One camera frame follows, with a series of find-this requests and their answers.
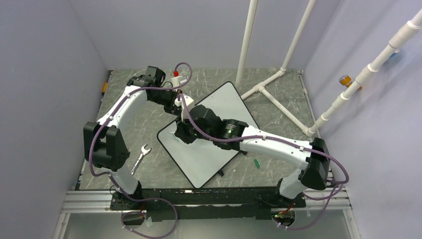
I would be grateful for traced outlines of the green marker cap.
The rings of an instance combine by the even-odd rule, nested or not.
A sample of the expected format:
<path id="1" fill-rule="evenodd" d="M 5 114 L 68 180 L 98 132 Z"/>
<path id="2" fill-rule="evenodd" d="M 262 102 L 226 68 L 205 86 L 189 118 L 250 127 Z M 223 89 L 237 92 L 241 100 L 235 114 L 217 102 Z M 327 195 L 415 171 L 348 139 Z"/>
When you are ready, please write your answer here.
<path id="1" fill-rule="evenodd" d="M 255 166 L 259 169 L 260 168 L 260 164 L 259 164 L 259 162 L 258 162 L 257 159 L 254 159 L 254 163 L 255 163 Z"/>

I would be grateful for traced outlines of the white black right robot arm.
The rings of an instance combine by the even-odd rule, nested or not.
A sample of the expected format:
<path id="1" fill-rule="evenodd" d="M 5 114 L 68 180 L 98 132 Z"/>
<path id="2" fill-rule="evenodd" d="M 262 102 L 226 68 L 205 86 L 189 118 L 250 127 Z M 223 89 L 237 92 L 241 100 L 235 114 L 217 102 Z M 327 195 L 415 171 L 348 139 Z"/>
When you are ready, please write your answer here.
<path id="1" fill-rule="evenodd" d="M 279 180 L 274 200 L 285 207 L 306 189 L 326 189 L 330 159 L 326 144 L 315 138 L 312 142 L 284 138 L 264 132 L 246 122 L 221 119 L 203 105 L 179 105 L 176 112 L 175 136 L 186 144 L 197 139 L 207 140 L 222 150 L 241 153 L 255 152 L 281 159 L 296 170 Z"/>

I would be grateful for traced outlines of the white whiteboard black frame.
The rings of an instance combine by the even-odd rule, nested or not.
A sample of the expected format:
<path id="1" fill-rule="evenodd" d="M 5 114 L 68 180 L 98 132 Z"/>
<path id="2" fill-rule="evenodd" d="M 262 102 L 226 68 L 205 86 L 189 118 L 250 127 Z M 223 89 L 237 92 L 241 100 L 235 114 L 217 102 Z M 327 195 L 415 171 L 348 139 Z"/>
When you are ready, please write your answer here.
<path id="1" fill-rule="evenodd" d="M 196 104 L 213 110 L 223 120 L 236 119 L 258 127 L 232 82 L 225 82 Z M 157 139 L 194 188 L 204 186 L 238 154 L 203 139 L 185 144 L 174 137 L 175 131 L 176 123 L 172 121 L 157 133 Z"/>

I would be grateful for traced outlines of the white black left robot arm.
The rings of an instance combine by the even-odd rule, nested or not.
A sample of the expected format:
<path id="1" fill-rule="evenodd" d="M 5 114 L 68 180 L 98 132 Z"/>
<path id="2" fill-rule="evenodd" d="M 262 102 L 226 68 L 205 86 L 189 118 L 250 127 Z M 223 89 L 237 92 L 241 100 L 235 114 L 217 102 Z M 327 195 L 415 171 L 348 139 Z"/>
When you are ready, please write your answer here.
<path id="1" fill-rule="evenodd" d="M 145 74 L 130 78 L 122 95 L 111 109 L 96 122 L 88 122 L 83 128 L 85 160 L 94 177 L 109 177 L 117 190 L 117 195 L 130 209 L 142 205 L 141 183 L 133 176 L 125 164 L 130 152 L 124 142 L 122 132 L 128 127 L 131 118 L 147 101 L 162 105 L 169 114 L 179 113 L 175 99 L 180 88 L 190 80 L 190 76 L 175 77 L 165 83 L 163 70 L 149 66 Z"/>

